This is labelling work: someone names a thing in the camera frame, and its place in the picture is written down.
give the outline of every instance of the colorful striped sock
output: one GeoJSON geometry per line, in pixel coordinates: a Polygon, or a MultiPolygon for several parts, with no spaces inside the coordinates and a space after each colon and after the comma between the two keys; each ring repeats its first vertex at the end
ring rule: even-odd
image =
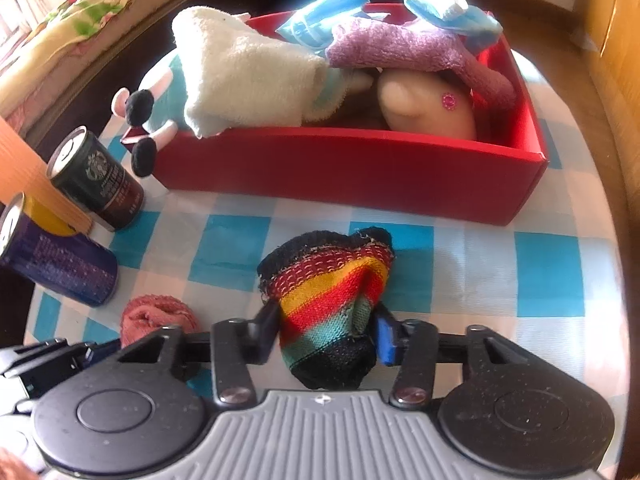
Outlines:
{"type": "Polygon", "coordinates": [[[282,308],[282,357],[307,388],[356,389],[375,365],[366,328],[393,258],[391,235],[370,227],[300,235],[258,265],[260,290],[282,308]]]}

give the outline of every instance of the white fuzzy cloth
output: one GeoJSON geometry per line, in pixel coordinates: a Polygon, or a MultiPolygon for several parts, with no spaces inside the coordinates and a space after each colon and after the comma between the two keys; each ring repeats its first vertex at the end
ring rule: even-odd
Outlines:
{"type": "Polygon", "coordinates": [[[172,27],[187,87],[184,117],[198,137],[229,126],[300,126],[342,102],[345,78],[326,60],[226,12],[191,7],[172,27]]]}

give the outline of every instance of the rolled pink cloth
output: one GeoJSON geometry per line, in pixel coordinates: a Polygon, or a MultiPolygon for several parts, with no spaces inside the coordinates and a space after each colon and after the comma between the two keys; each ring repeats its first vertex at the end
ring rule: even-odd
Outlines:
{"type": "Polygon", "coordinates": [[[120,342],[125,347],[160,327],[179,325],[185,333],[199,332],[193,311],[173,296],[139,296],[127,303],[120,320],[120,342]]]}
{"type": "Polygon", "coordinates": [[[511,82],[480,63],[453,32],[441,28],[411,30],[401,25],[347,18],[332,29],[326,49],[331,66],[410,68],[424,72],[450,69],[489,105],[508,110],[516,103],[511,82]]]}
{"type": "Polygon", "coordinates": [[[17,456],[0,447],[0,480],[38,480],[38,475],[17,456]]]}

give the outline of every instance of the dark green can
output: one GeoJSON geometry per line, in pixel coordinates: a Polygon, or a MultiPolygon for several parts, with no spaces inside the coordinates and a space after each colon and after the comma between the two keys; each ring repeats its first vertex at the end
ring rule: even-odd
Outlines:
{"type": "Polygon", "coordinates": [[[57,189],[114,230],[129,225],[144,202],[140,183],[84,126],[63,140],[47,166],[57,189]]]}

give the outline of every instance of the blue face mask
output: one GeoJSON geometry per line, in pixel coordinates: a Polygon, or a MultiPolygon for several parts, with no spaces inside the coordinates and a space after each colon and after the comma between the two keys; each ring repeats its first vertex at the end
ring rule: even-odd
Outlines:
{"type": "Polygon", "coordinates": [[[438,28],[466,36],[466,48],[475,56],[498,42],[502,25],[484,10],[465,0],[404,0],[418,18],[438,28]]]}
{"type": "Polygon", "coordinates": [[[331,29],[344,18],[359,16],[383,20],[387,13],[367,14],[362,7],[369,0],[316,0],[297,10],[276,32],[289,43],[306,46],[316,56],[324,57],[324,50],[334,40],[331,29]]]}

